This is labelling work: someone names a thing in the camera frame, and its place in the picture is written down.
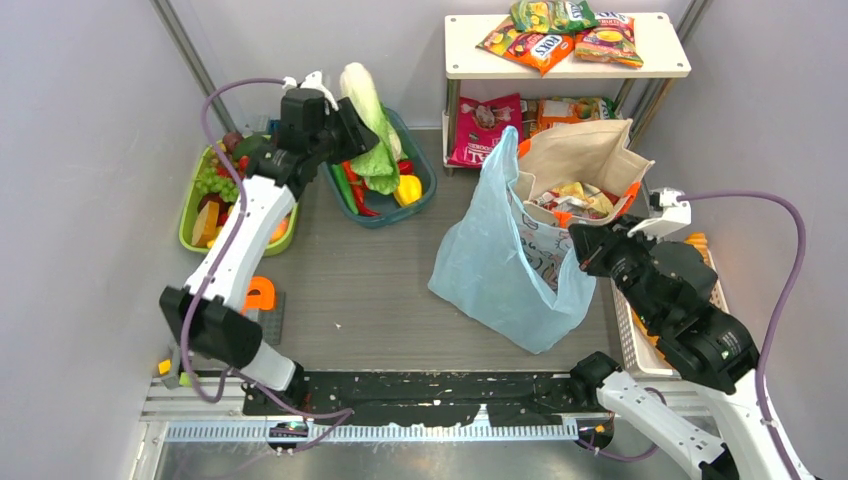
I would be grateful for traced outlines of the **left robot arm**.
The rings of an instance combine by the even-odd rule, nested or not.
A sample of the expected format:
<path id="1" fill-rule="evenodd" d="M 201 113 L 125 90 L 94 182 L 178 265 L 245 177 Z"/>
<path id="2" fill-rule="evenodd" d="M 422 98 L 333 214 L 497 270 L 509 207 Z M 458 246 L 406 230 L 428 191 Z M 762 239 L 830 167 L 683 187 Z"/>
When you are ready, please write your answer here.
<path id="1" fill-rule="evenodd" d="M 261 326 L 242 313 L 250 281 L 273 231 L 319 167 L 378 143 L 349 98 L 330 101 L 306 87 L 283 95 L 277 140 L 249 149 L 239 197 L 213 247 L 184 286 L 167 287 L 160 296 L 182 352 L 221 361 L 272 391 L 291 389 L 301 366 L 272 348 Z"/>

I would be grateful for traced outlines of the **beige canvas tote bag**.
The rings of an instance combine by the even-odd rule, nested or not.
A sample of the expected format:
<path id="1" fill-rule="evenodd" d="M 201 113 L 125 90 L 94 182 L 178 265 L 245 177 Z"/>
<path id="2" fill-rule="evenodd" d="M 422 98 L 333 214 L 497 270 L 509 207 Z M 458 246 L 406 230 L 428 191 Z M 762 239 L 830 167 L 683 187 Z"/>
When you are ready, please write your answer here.
<path id="1" fill-rule="evenodd" d="M 618 198 L 604 225 L 626 212 L 654 162 L 628 149 L 631 120 L 593 120 L 544 130 L 518 146 L 518 180 L 514 191 L 527 215 L 540 224 L 565 228 L 582 219 L 555 213 L 532 200 L 560 184 L 583 182 Z"/>

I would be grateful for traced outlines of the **red white chips bag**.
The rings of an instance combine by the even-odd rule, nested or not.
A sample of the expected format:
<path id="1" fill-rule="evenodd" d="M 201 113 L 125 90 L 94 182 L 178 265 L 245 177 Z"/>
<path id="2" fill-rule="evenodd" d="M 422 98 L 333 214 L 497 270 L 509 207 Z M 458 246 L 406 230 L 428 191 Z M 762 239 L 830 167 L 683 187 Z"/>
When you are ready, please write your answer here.
<path id="1" fill-rule="evenodd" d="M 550 212 L 603 219 L 614 210 L 615 202 L 600 188 L 584 182 L 563 183 L 531 199 L 531 203 Z"/>

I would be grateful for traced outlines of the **napa cabbage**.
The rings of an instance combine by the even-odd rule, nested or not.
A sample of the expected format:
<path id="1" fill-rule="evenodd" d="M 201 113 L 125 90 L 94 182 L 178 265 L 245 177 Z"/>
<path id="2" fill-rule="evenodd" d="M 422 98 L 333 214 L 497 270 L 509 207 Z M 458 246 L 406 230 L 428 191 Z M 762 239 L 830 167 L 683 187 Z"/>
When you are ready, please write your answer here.
<path id="1" fill-rule="evenodd" d="M 370 190 L 391 195 L 400 184 L 399 161 L 404 153 L 373 78 L 361 63 L 352 62 L 340 75 L 340 89 L 342 97 L 351 101 L 365 126 L 378 137 L 373 149 L 351 161 L 352 171 L 364 179 Z"/>

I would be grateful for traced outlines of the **yellow bell pepper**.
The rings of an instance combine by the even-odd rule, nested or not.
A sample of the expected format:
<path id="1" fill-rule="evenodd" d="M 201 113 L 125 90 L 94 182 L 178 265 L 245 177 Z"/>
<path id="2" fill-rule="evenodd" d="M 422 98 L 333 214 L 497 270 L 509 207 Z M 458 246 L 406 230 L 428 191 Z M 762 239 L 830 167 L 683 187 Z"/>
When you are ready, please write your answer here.
<path id="1" fill-rule="evenodd" d="M 393 197 L 401 208 L 406 208 L 418 202 L 423 197 L 423 186 L 416 175 L 401 175 L 399 184 L 393 192 Z"/>

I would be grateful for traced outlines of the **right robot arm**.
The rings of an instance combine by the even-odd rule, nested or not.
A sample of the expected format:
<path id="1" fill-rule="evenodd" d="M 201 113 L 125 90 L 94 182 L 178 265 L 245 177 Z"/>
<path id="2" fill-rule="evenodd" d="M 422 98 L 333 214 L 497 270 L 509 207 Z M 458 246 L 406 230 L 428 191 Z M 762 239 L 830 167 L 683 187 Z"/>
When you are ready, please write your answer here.
<path id="1" fill-rule="evenodd" d="M 717 273 L 694 246 L 630 234 L 631 222 L 570 226 L 579 268 L 612 281 L 720 434 L 704 433 L 651 397 L 602 352 L 571 369 L 573 395 L 630 422 L 692 479 L 811 478 L 769 410 L 763 354 L 747 327 L 711 301 Z"/>

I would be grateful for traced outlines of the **light blue plastic bag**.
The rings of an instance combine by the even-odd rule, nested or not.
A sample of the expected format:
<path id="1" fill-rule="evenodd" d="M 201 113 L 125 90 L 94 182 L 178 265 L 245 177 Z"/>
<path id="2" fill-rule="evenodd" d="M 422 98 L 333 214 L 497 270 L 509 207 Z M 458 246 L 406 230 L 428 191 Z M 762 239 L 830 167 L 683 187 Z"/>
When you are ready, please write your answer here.
<path id="1" fill-rule="evenodd" d="M 428 288 L 522 349 L 540 354 L 586 317 L 595 278 L 568 231 L 533 219 L 518 194 L 519 133 L 506 128 L 470 205 L 437 251 Z"/>

